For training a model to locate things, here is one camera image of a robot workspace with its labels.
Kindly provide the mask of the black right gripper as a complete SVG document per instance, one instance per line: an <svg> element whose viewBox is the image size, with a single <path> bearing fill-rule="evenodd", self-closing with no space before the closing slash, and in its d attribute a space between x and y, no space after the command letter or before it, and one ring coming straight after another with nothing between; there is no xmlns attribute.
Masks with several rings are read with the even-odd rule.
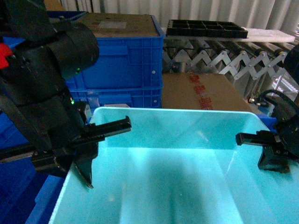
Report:
<svg viewBox="0 0 299 224"><path fill-rule="evenodd" d="M238 133L235 141L238 146L243 144L263 146L262 154L257 164L260 170L279 173L290 173L289 160L299 161L299 107L285 94L277 96L273 93L267 95L277 101L273 106L271 117L276 121L272 128L282 144L276 143L275 134L270 131L257 131L256 134Z"/></svg>

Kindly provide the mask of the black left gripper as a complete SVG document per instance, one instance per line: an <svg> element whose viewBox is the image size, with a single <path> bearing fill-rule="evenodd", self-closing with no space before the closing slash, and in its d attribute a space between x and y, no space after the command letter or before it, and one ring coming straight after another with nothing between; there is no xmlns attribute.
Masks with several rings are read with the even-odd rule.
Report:
<svg viewBox="0 0 299 224"><path fill-rule="evenodd" d="M98 142L131 131L129 116L101 125L88 124L86 102L53 97L43 102L16 106L2 95L0 109L28 141L0 151L0 161L31 158L36 171L66 177L72 164L87 187L93 189L92 162Z"/></svg>

